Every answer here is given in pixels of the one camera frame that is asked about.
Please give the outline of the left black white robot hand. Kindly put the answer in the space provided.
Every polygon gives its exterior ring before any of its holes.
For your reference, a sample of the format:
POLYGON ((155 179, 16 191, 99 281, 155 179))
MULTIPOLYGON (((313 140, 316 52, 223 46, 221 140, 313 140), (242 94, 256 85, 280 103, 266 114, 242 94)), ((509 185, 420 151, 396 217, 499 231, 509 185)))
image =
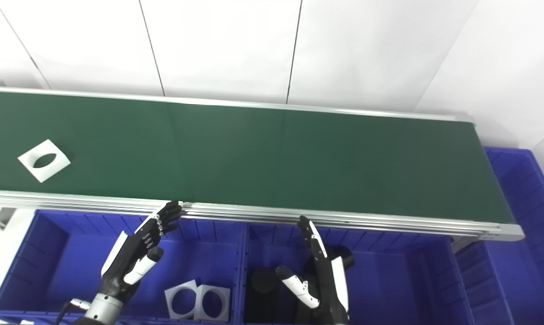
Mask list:
POLYGON ((142 276, 125 276, 134 271, 136 263, 143 261, 150 251, 159 252, 158 245, 165 234, 177 229, 182 207, 179 201, 169 201, 156 210, 134 234, 121 233, 101 270, 97 292, 127 304, 139 288, 142 276))

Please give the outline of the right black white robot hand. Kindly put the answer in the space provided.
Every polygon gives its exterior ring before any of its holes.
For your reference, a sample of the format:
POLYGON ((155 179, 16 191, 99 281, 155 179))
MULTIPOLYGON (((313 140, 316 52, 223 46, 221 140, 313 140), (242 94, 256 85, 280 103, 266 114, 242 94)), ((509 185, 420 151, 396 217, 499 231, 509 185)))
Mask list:
POLYGON ((345 271, 355 261, 345 246, 326 246, 313 221, 299 216, 297 222, 305 244, 312 251, 315 282, 281 265, 275 269, 278 279, 311 310, 320 325, 348 325, 349 295, 345 271))

